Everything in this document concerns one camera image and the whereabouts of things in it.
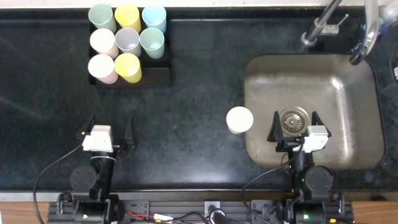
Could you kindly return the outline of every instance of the plastic cup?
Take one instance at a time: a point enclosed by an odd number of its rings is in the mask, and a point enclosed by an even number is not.
[[[147,27],[153,27],[166,32],[166,9],[162,6],[148,6],[142,11],[142,19],[144,20]]]
[[[241,134],[253,125],[253,114],[243,106],[234,107],[226,115],[226,124],[233,134]]]
[[[98,29],[90,37],[90,45],[100,54],[116,58],[119,54],[118,46],[114,42],[114,34],[108,29]]]
[[[108,29],[116,31],[116,22],[114,21],[111,6],[107,4],[98,4],[88,11],[89,20],[99,29]]]
[[[141,31],[141,20],[137,6],[124,4],[116,9],[114,16],[122,28],[133,28]]]
[[[95,55],[88,62],[88,72],[105,84],[112,84],[118,79],[113,59],[109,55]]]
[[[135,56],[141,54],[139,34],[135,29],[123,28],[115,35],[115,43],[123,53],[132,53]]]
[[[147,54],[154,59],[161,58],[164,54],[164,35],[156,28],[142,31],[139,42]]]
[[[137,56],[124,53],[114,61],[115,71],[129,83],[136,83],[142,77],[141,66]]]

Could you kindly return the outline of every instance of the drain strainer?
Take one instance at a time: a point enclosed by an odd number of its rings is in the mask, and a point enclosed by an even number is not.
[[[298,136],[307,128],[309,117],[305,110],[295,106],[281,112],[280,122],[286,134]]]

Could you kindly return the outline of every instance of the sink basin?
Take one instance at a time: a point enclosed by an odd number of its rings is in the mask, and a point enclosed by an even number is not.
[[[318,166],[368,169],[380,163],[386,149],[374,74],[365,61],[352,66],[348,59],[349,55],[264,55],[250,61],[244,100],[254,124],[246,132],[246,149],[256,163],[280,164],[283,154],[275,151],[276,143],[267,142],[275,111],[282,116],[282,126],[283,118],[288,121],[286,136],[304,132],[312,112],[318,113],[332,133],[325,148],[313,153]]]

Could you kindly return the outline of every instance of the white wall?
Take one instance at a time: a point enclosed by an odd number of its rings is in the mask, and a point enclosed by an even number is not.
[[[91,7],[106,3],[113,7],[132,2],[138,7],[243,7],[243,6],[326,6],[331,0],[0,0],[0,8]],[[392,0],[375,0],[385,6]],[[363,6],[363,0],[343,0],[340,6]]]

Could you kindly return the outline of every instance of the wooden table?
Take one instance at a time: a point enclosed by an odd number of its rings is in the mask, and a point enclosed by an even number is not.
[[[353,202],[355,223],[398,223],[398,202]],[[49,204],[39,202],[43,219]],[[0,202],[2,224],[39,223],[32,202]]]

